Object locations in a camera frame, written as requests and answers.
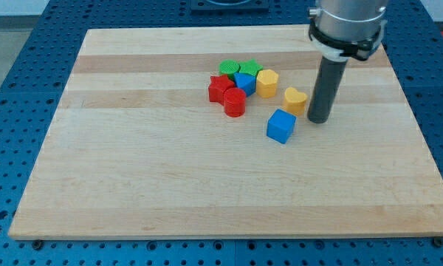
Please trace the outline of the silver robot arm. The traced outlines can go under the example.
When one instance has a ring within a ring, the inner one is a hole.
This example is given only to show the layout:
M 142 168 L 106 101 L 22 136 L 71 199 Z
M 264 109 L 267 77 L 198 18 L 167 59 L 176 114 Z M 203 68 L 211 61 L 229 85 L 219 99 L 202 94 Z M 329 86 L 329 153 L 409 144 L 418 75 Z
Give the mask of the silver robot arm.
M 322 58 L 307 117 L 325 123 L 349 59 L 367 61 L 385 34 L 388 0 L 318 0 L 308 9 L 309 39 Z

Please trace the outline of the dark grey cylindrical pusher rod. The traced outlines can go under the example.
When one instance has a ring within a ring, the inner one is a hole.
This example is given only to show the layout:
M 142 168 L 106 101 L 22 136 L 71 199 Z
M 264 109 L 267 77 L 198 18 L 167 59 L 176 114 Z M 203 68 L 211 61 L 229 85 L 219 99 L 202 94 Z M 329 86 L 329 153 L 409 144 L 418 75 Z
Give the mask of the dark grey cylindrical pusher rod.
M 329 119 L 346 64 L 346 61 L 337 62 L 322 57 L 307 112 L 311 122 L 325 123 Z

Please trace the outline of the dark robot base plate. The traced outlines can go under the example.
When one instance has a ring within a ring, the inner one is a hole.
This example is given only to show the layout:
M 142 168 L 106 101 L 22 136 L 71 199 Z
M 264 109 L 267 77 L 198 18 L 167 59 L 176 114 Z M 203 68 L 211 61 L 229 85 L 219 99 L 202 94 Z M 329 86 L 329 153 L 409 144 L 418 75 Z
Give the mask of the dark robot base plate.
M 268 11 L 268 0 L 187 0 L 192 13 L 231 12 L 231 11 Z

